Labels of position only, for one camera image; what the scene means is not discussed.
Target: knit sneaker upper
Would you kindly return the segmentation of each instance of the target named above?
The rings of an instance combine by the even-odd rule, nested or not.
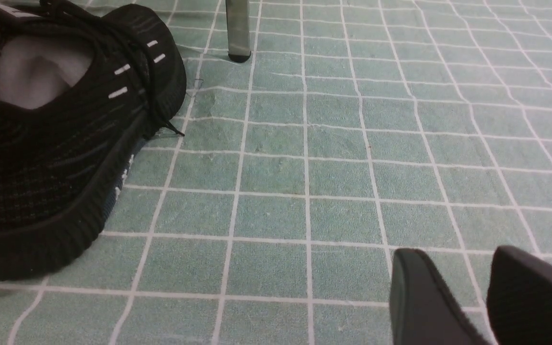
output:
[[[0,6],[0,50],[18,35],[36,35],[82,40],[95,55],[73,88],[42,107],[0,101],[0,231],[51,218],[73,203],[138,116],[175,130],[156,97],[179,55],[153,11],[128,5],[98,18],[66,0],[42,5]]]

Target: black shoelace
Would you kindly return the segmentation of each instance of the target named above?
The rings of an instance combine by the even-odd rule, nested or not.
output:
[[[117,48],[120,48],[125,57],[129,60],[129,64],[136,70],[142,87],[144,87],[151,120],[155,121],[155,124],[160,127],[165,127],[180,136],[184,136],[184,133],[174,127],[169,122],[166,115],[163,114],[162,109],[157,106],[155,61],[150,55],[148,46],[144,44],[131,29],[93,15],[69,0],[40,0],[40,6],[41,7],[37,8],[31,6],[17,6],[17,8],[44,17],[48,16],[53,20],[66,22],[72,26],[83,29],[86,33],[91,35],[92,39],[96,40],[95,48],[101,50],[106,56]],[[112,41],[106,39],[105,36],[114,39],[114,41],[116,41],[116,46],[113,46]],[[142,61],[137,57],[136,53],[134,53],[132,46],[140,50],[144,55],[148,68],[148,75],[144,73]]]

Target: floor mat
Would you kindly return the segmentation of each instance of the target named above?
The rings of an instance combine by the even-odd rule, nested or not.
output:
[[[137,3],[182,46],[186,137],[72,266],[0,284],[0,344],[389,344],[398,247],[491,339],[493,250],[552,263],[552,0],[254,0],[243,65],[224,0]]]

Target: rubber foot cap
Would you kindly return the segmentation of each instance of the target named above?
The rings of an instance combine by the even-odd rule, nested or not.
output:
[[[250,56],[252,55],[252,53],[248,54],[247,55],[233,55],[233,54],[229,54],[230,56],[230,60],[231,61],[234,61],[235,63],[244,63],[246,61],[248,61],[248,59],[250,59]]]

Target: metal chair leg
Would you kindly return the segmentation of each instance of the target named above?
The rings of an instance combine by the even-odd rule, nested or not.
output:
[[[230,59],[243,63],[250,58],[249,0],[226,0],[227,37],[230,44]]]

